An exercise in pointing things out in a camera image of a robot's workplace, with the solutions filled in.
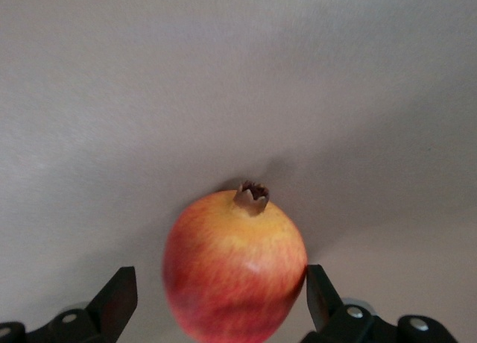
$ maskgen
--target screw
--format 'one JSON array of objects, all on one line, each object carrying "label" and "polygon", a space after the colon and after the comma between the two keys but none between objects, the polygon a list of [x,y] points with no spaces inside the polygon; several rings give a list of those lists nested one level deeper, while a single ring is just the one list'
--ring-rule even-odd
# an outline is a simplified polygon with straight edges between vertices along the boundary
[{"label": "screw", "polygon": [[354,318],[362,318],[363,312],[358,307],[350,307],[347,309],[348,315]]},{"label": "screw", "polygon": [[71,313],[69,315],[65,315],[63,319],[61,320],[63,323],[70,323],[73,322],[76,319],[76,314]]},{"label": "screw", "polygon": [[10,327],[0,328],[0,338],[8,336],[11,333],[12,329]]},{"label": "screw", "polygon": [[412,327],[416,328],[417,330],[421,330],[423,332],[429,329],[429,326],[427,325],[427,323],[420,318],[411,318],[409,323],[411,324]]}]

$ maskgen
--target white surface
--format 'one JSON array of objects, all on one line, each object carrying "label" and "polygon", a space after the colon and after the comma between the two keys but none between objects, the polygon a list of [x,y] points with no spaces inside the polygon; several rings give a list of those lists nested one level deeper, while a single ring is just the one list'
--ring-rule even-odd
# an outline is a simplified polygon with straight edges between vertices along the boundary
[{"label": "white surface", "polygon": [[341,295],[474,342],[476,43],[477,0],[0,0],[0,321],[135,265],[120,342],[190,342],[165,236],[250,178]]}]

